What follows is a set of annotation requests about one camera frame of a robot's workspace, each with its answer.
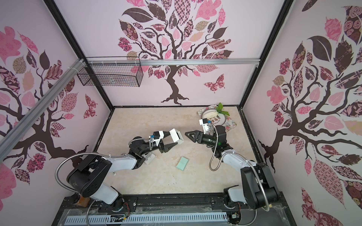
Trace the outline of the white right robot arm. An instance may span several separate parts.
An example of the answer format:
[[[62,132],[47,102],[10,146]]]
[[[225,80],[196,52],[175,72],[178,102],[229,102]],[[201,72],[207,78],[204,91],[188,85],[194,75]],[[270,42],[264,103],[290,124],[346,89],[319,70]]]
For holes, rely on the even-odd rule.
[[[241,202],[253,210],[261,208],[269,211],[271,204],[279,200],[280,191],[270,168],[265,163],[256,163],[235,152],[227,142],[225,127],[214,126],[212,135],[202,131],[189,131],[185,136],[194,143],[213,149],[212,158],[219,159],[219,163],[216,168],[209,166],[212,171],[218,170],[225,163],[240,173],[241,184],[224,189],[224,203],[227,207]]]

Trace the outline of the white lift-off box lid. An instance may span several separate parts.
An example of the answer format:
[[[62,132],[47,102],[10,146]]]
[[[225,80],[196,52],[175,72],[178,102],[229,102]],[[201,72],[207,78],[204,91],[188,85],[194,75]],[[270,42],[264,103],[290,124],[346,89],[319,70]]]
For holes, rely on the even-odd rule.
[[[182,137],[182,133],[176,129],[172,129],[169,131],[170,135],[171,135],[171,138],[173,140],[174,143],[177,143],[177,144],[182,144],[184,142],[184,139]]]

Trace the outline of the white lift-off box base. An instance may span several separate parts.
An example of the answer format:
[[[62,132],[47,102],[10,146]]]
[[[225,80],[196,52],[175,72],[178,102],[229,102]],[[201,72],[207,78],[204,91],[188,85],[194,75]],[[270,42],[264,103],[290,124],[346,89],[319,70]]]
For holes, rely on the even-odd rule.
[[[156,156],[153,153],[148,153],[144,157],[145,157],[144,163],[147,165],[150,165]]]

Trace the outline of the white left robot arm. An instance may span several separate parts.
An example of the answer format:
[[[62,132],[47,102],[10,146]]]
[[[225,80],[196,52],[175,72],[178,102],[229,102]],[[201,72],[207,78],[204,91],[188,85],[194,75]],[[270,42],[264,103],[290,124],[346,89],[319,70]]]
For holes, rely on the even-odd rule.
[[[128,144],[129,152],[120,157],[101,156],[96,152],[88,154],[69,173],[67,183],[84,198],[121,208],[125,203],[123,195],[104,182],[106,176],[110,172],[138,169],[145,163],[147,154],[155,150],[166,153],[181,143],[182,135],[176,129],[156,131],[148,138],[135,137]]]

